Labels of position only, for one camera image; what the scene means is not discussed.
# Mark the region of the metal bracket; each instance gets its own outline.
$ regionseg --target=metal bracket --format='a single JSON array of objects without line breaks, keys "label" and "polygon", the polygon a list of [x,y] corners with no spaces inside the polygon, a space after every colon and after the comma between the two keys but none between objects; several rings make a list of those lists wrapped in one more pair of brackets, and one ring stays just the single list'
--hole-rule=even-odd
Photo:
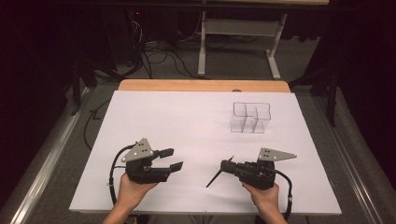
[{"label": "metal bracket", "polygon": [[133,148],[121,159],[122,162],[136,161],[152,156],[153,151],[147,138],[142,138],[136,142]]},{"label": "metal bracket", "polygon": [[297,158],[297,155],[276,151],[270,148],[262,147],[259,154],[259,161],[283,161]]}]

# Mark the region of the clear plastic container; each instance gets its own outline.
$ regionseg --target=clear plastic container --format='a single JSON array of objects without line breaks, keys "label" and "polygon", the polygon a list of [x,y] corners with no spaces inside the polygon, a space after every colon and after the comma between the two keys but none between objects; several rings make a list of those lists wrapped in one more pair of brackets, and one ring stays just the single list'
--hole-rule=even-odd
[{"label": "clear plastic container", "polygon": [[266,103],[233,103],[231,132],[264,133],[271,120],[270,107]]}]

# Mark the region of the desk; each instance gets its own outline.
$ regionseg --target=desk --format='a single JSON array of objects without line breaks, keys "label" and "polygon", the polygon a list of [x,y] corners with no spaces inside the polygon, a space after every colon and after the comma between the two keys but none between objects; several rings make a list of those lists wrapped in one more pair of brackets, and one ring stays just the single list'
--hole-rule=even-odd
[{"label": "desk", "polygon": [[[266,3],[266,4],[284,4],[284,5],[328,5],[329,0],[207,0],[211,2],[239,2],[239,3]],[[279,21],[238,21],[238,20],[219,20],[207,19],[206,12],[202,12],[201,24],[201,47],[198,61],[198,75],[205,75],[206,65],[206,34],[218,35],[261,35],[272,36],[274,38],[271,49],[265,51],[267,61],[270,65],[273,79],[280,79],[280,74],[275,61],[276,48],[280,40],[280,36],[285,26],[288,14],[283,13]]]},{"label": "desk", "polygon": [[[247,92],[249,86],[255,92]],[[229,92],[233,89],[242,92]],[[277,92],[258,92],[268,90]],[[271,105],[273,115],[266,133],[231,133],[233,102],[262,101]],[[293,182],[292,213],[341,213],[295,95],[283,81],[122,81],[70,210],[88,213],[112,208],[106,185],[111,162],[121,148],[142,137],[147,137],[153,149],[175,149],[174,156],[155,160],[155,167],[179,161],[184,164],[181,171],[148,193],[134,211],[137,214],[257,214],[235,176],[222,174],[208,189],[205,186],[219,170],[221,160],[234,155],[238,162],[255,161],[261,147],[298,155],[294,160],[276,162],[276,169]],[[114,174],[116,192],[122,173],[119,169]],[[284,212],[288,184],[280,176],[276,183],[281,187],[279,207]]]}]

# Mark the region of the white table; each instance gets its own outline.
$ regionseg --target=white table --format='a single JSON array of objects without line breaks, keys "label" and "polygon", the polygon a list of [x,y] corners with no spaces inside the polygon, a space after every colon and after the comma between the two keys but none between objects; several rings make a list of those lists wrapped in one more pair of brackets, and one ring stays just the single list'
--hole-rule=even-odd
[{"label": "white table", "polygon": [[[233,102],[271,104],[266,132],[231,133]],[[276,169],[293,183],[293,214],[341,214],[295,95],[227,91],[116,91],[70,210],[109,211],[112,202],[106,183],[111,163],[121,148],[143,137],[154,150],[175,149],[172,157],[155,160],[154,167],[184,164],[148,193],[136,207],[137,214],[257,214],[237,177],[224,173],[209,188],[205,186],[222,160],[234,155],[235,162],[256,161],[261,147],[298,156],[276,162]],[[116,192],[123,172],[115,172]],[[289,186],[281,176],[276,183],[284,212]]]}]

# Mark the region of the hand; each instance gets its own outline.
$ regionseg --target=hand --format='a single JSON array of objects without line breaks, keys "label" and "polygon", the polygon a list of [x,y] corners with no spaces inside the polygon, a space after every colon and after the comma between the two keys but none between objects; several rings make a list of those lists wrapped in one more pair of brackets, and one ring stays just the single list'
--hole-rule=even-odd
[{"label": "hand", "polygon": [[129,179],[127,174],[123,174],[120,180],[120,190],[116,204],[118,203],[133,210],[140,204],[146,193],[157,185],[158,183],[136,184]]},{"label": "hand", "polygon": [[287,223],[279,211],[278,195],[279,185],[274,184],[270,189],[256,189],[246,183],[242,186],[251,194],[251,200],[256,204],[260,217],[267,223]]},{"label": "hand", "polygon": [[131,181],[127,174],[123,174],[120,179],[119,196],[113,209],[107,215],[103,223],[115,224],[123,223],[145,197],[149,190],[157,186],[158,183],[153,184],[136,184]]}]

